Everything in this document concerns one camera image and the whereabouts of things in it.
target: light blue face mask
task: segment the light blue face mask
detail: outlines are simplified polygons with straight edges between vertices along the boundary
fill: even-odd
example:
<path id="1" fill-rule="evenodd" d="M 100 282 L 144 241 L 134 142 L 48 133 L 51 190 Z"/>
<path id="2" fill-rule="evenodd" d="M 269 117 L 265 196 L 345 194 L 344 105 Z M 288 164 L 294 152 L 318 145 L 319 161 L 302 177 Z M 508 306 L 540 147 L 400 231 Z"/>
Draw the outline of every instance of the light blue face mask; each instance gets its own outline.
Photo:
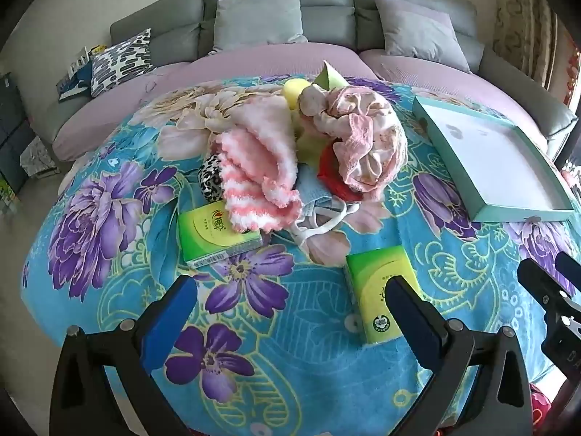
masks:
<path id="1" fill-rule="evenodd" d="M 303 202 L 303 215 L 305 217 L 313 214 L 315 206 L 330 205 L 333 199 L 332 193 L 317 178 L 315 170 L 307 164 L 298 165 L 294 189 L 298 190 L 300 200 Z"/>
<path id="2" fill-rule="evenodd" d="M 303 202 L 303 213 L 288 229 L 298 247 L 302 247 L 311 236 L 332 230 L 345 216 L 359 209 L 359 203 L 348 205 L 341 198 L 333 196 L 317 178 L 317 173 L 307 164 L 298 165 L 294 188 L 298 190 Z M 318 224 L 318 214 L 329 218 L 328 221 Z"/>

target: patterned throw pillow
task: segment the patterned throw pillow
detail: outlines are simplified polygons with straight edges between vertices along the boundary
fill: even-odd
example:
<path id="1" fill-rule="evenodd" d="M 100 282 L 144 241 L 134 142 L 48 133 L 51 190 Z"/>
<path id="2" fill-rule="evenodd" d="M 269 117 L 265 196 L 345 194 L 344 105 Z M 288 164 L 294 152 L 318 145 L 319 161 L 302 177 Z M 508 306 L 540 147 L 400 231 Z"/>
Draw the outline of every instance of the patterned throw pillow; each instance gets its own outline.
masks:
<path id="1" fill-rule="evenodd" d="M 149 40 L 151 29 L 120 42 L 93 59 L 91 95 L 96 97 L 113 87 L 153 69 Z"/>

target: green tissue pack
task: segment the green tissue pack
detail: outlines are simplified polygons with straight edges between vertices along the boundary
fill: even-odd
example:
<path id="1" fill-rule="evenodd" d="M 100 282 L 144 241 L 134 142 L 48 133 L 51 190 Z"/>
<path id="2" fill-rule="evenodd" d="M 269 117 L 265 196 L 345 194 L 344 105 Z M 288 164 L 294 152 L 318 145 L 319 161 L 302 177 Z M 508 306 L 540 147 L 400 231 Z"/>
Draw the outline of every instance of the green tissue pack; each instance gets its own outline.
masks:
<path id="1" fill-rule="evenodd" d="M 402 246 L 375 249 L 347 256 L 345 276 L 362 321 L 365 343 L 374 345 L 402 335 L 385 305 L 385 284 L 395 275 L 406 279 L 421 296 L 418 279 Z"/>
<path id="2" fill-rule="evenodd" d="M 181 213 L 178 228 L 184 260 L 191 269 L 263 245 L 260 231 L 237 233 L 232 229 L 223 201 Z"/>

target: floor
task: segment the floor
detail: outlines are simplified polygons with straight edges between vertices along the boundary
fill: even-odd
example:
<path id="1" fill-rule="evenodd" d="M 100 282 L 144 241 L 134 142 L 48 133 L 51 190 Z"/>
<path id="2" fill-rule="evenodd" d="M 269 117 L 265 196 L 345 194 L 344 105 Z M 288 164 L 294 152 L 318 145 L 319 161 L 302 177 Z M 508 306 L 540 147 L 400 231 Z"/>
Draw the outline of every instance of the floor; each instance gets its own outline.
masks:
<path id="1" fill-rule="evenodd" d="M 16 212 L 0 218 L 0 383 L 39 436 L 48 436 L 52 380 L 59 348 L 45 336 L 20 300 L 24 259 L 44 216 L 57 197 L 62 174 L 31 179 L 19 193 Z M 553 399 L 564 376 L 555 370 L 539 387 Z M 118 398 L 126 420 L 137 434 L 145 435 L 129 401 Z"/>

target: blue gripper pad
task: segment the blue gripper pad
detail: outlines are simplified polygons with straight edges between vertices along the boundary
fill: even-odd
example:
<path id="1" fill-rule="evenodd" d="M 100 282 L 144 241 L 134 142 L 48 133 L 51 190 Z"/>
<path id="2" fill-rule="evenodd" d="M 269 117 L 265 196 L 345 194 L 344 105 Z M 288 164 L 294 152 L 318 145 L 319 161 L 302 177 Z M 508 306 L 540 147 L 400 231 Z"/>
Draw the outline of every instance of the blue gripper pad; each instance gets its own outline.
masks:
<path id="1" fill-rule="evenodd" d="M 419 365 L 437 372 L 442 364 L 442 342 L 417 306 L 421 299 L 409 285 L 407 287 L 410 291 L 406 291 L 406 285 L 407 283 L 401 284 L 395 278 L 388 280 L 385 286 L 385 304 Z"/>
<path id="2" fill-rule="evenodd" d="M 140 361 L 148 374 L 164 365 L 197 301 L 196 281 L 182 275 L 157 302 L 162 309 L 141 340 Z"/>
<path id="3" fill-rule="evenodd" d="M 577 290 L 581 290 L 581 265 L 565 252 L 555 257 L 555 269 L 561 273 Z"/>

